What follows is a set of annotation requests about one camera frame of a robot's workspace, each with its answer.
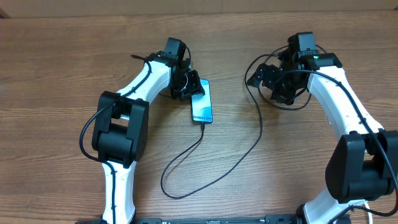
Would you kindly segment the Samsung Galaxy smartphone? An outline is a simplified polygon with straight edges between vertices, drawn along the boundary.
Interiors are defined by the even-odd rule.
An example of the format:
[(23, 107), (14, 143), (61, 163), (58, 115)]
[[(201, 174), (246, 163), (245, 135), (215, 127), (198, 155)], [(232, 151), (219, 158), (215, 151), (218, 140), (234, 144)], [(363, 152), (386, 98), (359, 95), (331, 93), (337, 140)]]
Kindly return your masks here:
[(210, 82), (201, 79), (200, 83), (205, 93), (202, 95), (193, 95), (191, 98), (192, 120), (198, 123), (212, 123), (213, 110), (211, 105)]

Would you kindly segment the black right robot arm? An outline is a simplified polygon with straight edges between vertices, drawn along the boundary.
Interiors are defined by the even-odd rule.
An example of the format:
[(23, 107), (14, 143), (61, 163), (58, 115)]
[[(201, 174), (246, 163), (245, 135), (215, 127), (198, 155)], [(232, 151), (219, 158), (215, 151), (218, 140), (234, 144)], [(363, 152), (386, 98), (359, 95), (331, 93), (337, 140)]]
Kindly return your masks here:
[(266, 215), (266, 223), (349, 223), (349, 213), (378, 211), (370, 201), (397, 193), (397, 131), (388, 131), (366, 110), (350, 87), (338, 57), (299, 32), (270, 55), (258, 56), (244, 75), (246, 88), (266, 87), (268, 103), (292, 111), (304, 92), (316, 98), (332, 126), (337, 145), (325, 169), (325, 188), (291, 215)]

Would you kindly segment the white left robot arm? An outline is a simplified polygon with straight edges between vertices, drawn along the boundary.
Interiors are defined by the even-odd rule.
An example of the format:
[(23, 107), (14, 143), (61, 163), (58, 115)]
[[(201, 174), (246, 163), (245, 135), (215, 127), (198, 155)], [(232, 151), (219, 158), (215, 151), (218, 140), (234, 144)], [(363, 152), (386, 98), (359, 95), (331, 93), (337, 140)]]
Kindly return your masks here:
[(196, 70), (185, 58), (188, 47), (168, 38), (165, 48), (143, 58), (144, 67), (128, 86), (116, 93), (104, 91), (94, 116), (92, 147), (105, 175), (105, 209), (100, 223), (133, 223), (134, 170), (147, 144), (149, 106), (169, 88), (173, 99), (204, 94)]

